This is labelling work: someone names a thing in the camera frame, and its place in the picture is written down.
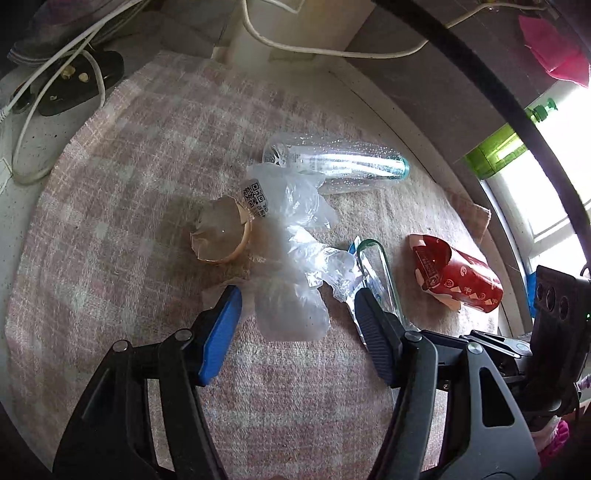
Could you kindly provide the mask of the toothpaste tube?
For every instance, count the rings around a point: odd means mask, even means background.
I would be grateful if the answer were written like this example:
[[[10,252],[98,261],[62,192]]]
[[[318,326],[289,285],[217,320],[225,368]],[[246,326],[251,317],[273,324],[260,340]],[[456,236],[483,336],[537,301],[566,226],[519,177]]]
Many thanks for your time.
[[[363,274],[363,287],[369,288],[381,308],[396,315],[401,324],[407,328],[400,295],[394,285],[383,245],[375,239],[362,240],[356,237],[349,246],[349,253],[356,257],[356,265]]]

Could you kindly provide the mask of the red snack wrapper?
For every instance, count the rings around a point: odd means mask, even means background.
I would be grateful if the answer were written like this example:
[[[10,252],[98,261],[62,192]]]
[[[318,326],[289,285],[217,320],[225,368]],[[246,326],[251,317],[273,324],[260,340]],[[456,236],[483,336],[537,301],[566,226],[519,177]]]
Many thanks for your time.
[[[421,289],[453,311],[468,306],[490,313],[502,302],[499,277],[482,261],[431,235],[408,237]]]

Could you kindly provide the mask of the brown egg shell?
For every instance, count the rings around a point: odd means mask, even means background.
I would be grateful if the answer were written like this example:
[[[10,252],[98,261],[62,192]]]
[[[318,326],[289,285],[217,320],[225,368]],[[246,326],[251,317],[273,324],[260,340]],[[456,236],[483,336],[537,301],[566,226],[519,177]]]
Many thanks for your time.
[[[249,243],[252,218],[233,197],[224,196],[200,208],[190,233],[191,249],[206,264],[235,261]]]

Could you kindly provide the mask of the clear plastic bag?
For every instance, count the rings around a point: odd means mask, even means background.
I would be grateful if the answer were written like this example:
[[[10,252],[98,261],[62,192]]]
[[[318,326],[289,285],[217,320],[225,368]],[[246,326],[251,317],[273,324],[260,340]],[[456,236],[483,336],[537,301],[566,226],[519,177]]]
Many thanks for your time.
[[[253,230],[249,279],[239,280],[238,286],[266,340],[322,339],[331,327],[322,285],[329,285],[332,296],[342,303],[362,286],[353,254],[311,234],[338,222],[337,212],[321,194],[324,184],[321,173],[259,163],[247,168],[240,185]]]

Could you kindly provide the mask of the clear plastic bottle teal cap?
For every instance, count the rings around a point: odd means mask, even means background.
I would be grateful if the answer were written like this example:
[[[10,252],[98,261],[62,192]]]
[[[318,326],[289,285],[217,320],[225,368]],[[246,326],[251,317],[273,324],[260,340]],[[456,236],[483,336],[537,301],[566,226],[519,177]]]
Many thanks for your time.
[[[384,188],[406,179],[409,161],[396,149],[332,135],[293,132],[273,134],[263,148],[263,161],[301,174],[324,177],[325,194]]]

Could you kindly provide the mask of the pink plaid cloth mat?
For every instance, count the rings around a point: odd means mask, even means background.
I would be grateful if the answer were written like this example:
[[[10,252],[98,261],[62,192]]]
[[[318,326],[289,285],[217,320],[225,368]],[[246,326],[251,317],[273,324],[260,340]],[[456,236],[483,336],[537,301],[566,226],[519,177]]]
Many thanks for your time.
[[[202,294],[252,274],[252,258],[197,260],[201,203],[231,194],[280,130],[363,138],[358,123],[211,60],[160,52],[121,83],[60,155],[33,213],[8,304],[14,421],[51,465],[109,347],[189,326]],[[245,313],[199,393],[232,479],[363,479],[392,415],[346,306],[322,288],[331,328],[266,341]]]

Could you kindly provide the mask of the green dish soap bottle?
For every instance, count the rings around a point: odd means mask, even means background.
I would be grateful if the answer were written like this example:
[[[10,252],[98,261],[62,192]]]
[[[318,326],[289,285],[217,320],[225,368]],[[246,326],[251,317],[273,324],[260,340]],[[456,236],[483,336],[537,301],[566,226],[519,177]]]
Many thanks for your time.
[[[487,180],[527,151],[520,136],[505,124],[467,153],[464,161],[479,180]]]

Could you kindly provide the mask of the pink hanging rag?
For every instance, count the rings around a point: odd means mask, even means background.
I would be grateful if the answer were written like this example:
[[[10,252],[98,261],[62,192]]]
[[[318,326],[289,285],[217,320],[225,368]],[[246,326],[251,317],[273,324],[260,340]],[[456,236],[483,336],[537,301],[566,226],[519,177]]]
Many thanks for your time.
[[[581,48],[544,19],[519,16],[525,45],[552,78],[583,88],[590,84],[590,63]]]

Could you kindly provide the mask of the steel pot lid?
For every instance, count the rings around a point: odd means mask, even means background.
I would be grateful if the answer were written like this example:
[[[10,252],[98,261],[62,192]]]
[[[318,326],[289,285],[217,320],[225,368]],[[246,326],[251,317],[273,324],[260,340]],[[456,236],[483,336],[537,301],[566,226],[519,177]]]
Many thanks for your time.
[[[9,47],[7,59],[40,66],[77,35],[128,1],[45,1]]]

